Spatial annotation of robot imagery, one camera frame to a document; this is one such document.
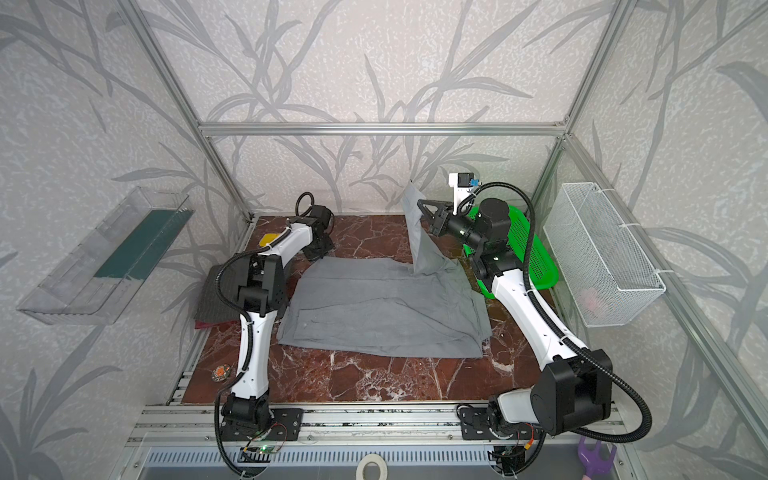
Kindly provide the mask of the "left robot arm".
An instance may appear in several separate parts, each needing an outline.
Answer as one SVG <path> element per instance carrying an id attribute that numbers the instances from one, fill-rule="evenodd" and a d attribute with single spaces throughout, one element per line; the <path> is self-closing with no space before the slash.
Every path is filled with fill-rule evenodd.
<path id="1" fill-rule="evenodd" d="M 333 249 L 333 212 L 303 192 L 285 229 L 255 250 L 230 258 L 215 277 L 216 294 L 240 314 L 241 345 L 237 373 L 226 401 L 216 400 L 216 422 L 239 437 L 255 439 L 269 432 L 274 416 L 269 407 L 268 361 L 274 322 L 287 309 L 286 268 L 298 254 L 323 258 Z"/>

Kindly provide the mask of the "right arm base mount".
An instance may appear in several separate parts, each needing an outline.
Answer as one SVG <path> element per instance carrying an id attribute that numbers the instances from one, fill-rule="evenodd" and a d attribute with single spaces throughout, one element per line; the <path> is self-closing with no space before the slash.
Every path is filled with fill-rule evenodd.
<path id="1" fill-rule="evenodd" d="M 495 406 L 460 403 L 455 413 L 463 440 L 511 441 L 487 452 L 492 470 L 504 478 L 516 478 L 527 470 L 541 451 L 537 428 L 530 423 L 507 422 Z"/>

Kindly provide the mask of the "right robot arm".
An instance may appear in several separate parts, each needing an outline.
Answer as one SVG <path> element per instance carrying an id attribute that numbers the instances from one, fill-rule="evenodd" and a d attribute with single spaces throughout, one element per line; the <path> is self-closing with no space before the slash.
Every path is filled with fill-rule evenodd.
<path id="1" fill-rule="evenodd" d="M 545 434 L 573 432 L 597 441 L 633 443 L 653 425 L 643 397 L 614 370 L 602 350 L 591 350 L 554 313 L 530 274 L 535 250 L 536 217 L 523 214 L 525 242 L 509 242 L 513 221 L 509 205 L 498 198 L 481 199 L 495 183 L 460 181 L 452 201 L 419 198 L 418 209 L 434 236 L 450 235 L 471 251 L 470 264 L 478 282 L 512 315 L 525 335 L 540 368 L 536 384 L 498 395 L 498 417 L 508 424 L 529 423 Z M 639 425 L 623 434 L 591 429 L 611 413 L 613 391 L 626 394 L 640 412 Z"/>

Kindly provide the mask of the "green plastic basket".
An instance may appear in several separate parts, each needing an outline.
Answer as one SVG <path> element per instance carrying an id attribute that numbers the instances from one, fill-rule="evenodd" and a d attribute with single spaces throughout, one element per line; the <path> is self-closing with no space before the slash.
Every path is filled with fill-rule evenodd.
<path id="1" fill-rule="evenodd" d="M 527 267 L 537 290 L 549 289 L 559 280 L 554 261 L 540 239 L 529 231 L 530 223 L 523 212 L 498 199 L 486 199 L 454 218 L 452 232 L 461 240 L 485 297 L 494 297 L 494 279 L 509 270 Z"/>

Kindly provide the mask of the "white tape roll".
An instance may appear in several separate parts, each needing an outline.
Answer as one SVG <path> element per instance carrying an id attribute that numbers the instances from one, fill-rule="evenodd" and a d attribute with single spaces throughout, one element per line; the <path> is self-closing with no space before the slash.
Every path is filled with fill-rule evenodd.
<path id="1" fill-rule="evenodd" d="M 379 454 L 367 454 L 357 463 L 356 480 L 387 480 L 388 476 L 389 468 L 386 460 Z"/>

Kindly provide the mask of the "yellow toy hammer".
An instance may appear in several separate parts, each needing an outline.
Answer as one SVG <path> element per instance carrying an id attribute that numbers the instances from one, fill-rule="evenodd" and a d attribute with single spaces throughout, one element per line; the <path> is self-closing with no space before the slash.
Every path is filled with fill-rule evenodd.
<path id="1" fill-rule="evenodd" d="M 264 234 L 261 239 L 259 240 L 258 245 L 260 247 L 265 247 L 274 242 L 276 239 L 280 237 L 279 233 L 267 233 Z"/>

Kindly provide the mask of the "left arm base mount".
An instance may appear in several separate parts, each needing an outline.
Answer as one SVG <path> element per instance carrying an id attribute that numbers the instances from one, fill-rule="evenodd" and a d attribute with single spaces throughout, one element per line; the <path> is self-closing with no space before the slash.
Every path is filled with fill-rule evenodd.
<path id="1" fill-rule="evenodd" d="M 296 442 L 302 425 L 304 410 L 301 408 L 276 408 L 271 411 L 266 427 L 238 424 L 234 420 L 223 420 L 220 427 L 221 440 L 229 449 L 236 464 L 269 463 L 287 442 Z"/>

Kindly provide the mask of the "purple plastic toy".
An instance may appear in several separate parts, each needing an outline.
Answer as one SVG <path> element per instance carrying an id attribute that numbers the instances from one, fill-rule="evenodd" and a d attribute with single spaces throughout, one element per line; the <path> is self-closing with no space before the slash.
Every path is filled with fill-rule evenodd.
<path id="1" fill-rule="evenodd" d="M 586 440 L 587 438 L 582 436 L 577 448 L 578 458 L 584 467 L 582 479 L 594 479 L 596 476 L 610 473 L 617 454 L 617 446 L 612 445 L 608 454 L 604 456 L 600 440 L 597 440 L 593 446 L 589 446 Z"/>

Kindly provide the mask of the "clear acrylic wall shelf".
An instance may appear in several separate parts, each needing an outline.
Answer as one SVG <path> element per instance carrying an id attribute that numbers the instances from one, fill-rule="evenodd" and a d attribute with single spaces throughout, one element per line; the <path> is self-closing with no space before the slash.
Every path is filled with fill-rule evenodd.
<path id="1" fill-rule="evenodd" d="M 46 325 L 111 325 L 194 210 L 181 192 L 134 188 L 17 306 Z"/>

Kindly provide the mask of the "small orange round object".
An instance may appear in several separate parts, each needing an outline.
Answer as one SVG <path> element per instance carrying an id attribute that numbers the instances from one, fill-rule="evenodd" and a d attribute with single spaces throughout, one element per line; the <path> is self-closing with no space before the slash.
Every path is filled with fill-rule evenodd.
<path id="1" fill-rule="evenodd" d="M 221 383 L 230 377 L 232 367 L 228 364 L 222 364 L 211 371 L 211 379 L 215 383 Z"/>

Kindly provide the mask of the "light grey long sleeve shirt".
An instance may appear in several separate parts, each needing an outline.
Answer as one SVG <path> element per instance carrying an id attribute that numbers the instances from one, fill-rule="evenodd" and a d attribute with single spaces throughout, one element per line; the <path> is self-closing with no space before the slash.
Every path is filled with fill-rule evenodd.
<path id="1" fill-rule="evenodd" d="M 317 261 L 297 283 L 278 328 L 280 344 L 386 357 L 482 357 L 492 334 L 484 297 L 422 228 L 423 197 L 408 186 L 402 199 L 412 263 Z"/>

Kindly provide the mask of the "dark striped folded shirt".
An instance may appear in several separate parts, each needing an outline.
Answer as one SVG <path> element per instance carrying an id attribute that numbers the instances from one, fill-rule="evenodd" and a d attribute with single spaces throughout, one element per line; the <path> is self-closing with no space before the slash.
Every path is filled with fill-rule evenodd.
<path id="1" fill-rule="evenodd" d="M 217 294 L 216 277 L 223 264 L 214 265 L 208 273 L 198 298 L 193 315 L 197 329 L 208 328 L 211 325 L 239 320 L 240 314 L 236 309 L 221 301 Z M 246 284 L 246 263 L 238 261 L 230 265 L 221 277 L 221 291 L 231 302 L 235 303 L 239 288 Z"/>

